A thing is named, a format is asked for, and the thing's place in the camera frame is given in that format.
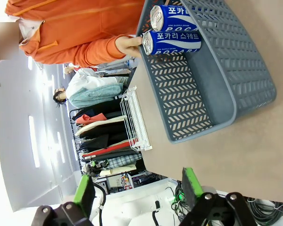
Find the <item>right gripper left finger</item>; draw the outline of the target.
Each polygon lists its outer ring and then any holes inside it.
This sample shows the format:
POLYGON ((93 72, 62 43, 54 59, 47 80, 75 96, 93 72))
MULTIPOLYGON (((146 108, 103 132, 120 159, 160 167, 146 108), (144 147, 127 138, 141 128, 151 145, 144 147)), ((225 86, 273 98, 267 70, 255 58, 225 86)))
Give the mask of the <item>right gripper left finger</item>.
POLYGON ((76 190, 74 200, 56 209, 42 205, 35 213, 33 226, 91 226, 90 215, 95 198, 92 178, 83 175, 76 190))

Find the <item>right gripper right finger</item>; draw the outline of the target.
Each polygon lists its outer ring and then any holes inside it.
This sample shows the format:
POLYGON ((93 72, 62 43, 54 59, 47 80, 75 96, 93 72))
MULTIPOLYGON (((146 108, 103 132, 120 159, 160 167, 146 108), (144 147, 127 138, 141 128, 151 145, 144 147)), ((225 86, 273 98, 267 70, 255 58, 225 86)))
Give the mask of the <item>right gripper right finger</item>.
POLYGON ((251 212, 244 196, 238 192, 222 197, 204 192, 192 168, 183 168, 181 185, 191 209, 181 226, 205 226, 219 221, 223 226, 250 226, 251 212))

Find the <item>person's left hand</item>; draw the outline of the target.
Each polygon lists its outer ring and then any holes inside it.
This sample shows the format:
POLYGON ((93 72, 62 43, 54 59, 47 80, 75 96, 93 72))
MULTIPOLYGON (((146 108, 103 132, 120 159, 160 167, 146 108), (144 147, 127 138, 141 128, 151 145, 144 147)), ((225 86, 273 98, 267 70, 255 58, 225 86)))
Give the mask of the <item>person's left hand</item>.
POLYGON ((141 57, 138 47, 142 44, 142 37, 122 36, 116 39, 115 45, 123 54, 131 57, 141 57))

